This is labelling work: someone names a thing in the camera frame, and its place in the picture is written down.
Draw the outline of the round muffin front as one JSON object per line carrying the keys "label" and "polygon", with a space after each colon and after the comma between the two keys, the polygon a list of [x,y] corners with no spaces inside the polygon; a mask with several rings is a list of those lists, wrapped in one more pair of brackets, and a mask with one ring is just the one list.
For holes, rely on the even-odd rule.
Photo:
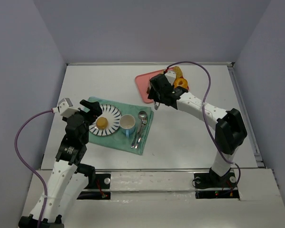
{"label": "round muffin front", "polygon": [[107,128],[107,126],[108,126],[108,120],[107,120],[107,118],[105,118],[105,117],[99,117],[97,120],[96,120],[96,127],[98,128],[98,129],[101,129],[101,130],[103,130],[103,129],[106,129]]}

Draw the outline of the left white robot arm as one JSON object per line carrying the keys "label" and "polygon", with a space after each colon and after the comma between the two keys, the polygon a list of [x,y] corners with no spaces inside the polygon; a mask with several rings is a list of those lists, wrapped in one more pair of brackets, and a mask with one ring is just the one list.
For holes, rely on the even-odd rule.
{"label": "left white robot arm", "polygon": [[82,190],[95,180],[95,168],[82,164],[87,151],[89,127],[102,114],[99,102],[81,100],[87,112],[74,108],[68,98],[48,110],[58,113],[66,122],[65,135],[58,148],[54,167],[48,181],[30,167],[22,157],[21,162],[42,182],[43,193],[28,216],[22,216],[20,228],[62,228],[66,216]]}

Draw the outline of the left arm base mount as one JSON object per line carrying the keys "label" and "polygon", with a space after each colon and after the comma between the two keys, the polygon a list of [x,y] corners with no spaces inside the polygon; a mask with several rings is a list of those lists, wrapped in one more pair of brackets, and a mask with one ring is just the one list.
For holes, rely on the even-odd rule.
{"label": "left arm base mount", "polygon": [[95,180],[90,180],[88,185],[77,197],[78,200],[110,200],[110,173],[97,173]]}

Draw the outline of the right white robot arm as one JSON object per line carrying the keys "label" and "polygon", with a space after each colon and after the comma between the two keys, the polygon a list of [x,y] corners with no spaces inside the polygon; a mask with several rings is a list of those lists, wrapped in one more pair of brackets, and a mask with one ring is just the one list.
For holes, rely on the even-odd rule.
{"label": "right white robot arm", "polygon": [[233,164],[238,147],[247,137],[240,111],[235,108],[228,111],[206,103],[187,89],[171,85],[164,74],[152,77],[149,84],[148,99],[186,112],[205,123],[217,148],[209,173],[214,181],[225,178]]}

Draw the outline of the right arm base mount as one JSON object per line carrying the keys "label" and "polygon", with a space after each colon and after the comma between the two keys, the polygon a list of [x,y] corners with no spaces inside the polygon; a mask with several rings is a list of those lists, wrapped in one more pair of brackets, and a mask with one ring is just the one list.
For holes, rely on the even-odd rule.
{"label": "right arm base mount", "polygon": [[239,199],[237,179],[234,172],[229,172],[225,178],[215,182],[208,172],[195,173],[192,186],[197,200],[203,199]]}

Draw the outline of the metal tongs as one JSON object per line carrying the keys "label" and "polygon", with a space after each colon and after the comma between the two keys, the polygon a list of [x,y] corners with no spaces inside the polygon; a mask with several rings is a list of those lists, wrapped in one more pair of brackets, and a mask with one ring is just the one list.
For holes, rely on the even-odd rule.
{"label": "metal tongs", "polygon": [[154,109],[155,109],[155,110],[158,110],[158,109],[159,109],[159,107],[160,107],[160,103],[159,103],[159,102],[154,101],[154,102],[153,102],[153,104],[154,104]]}

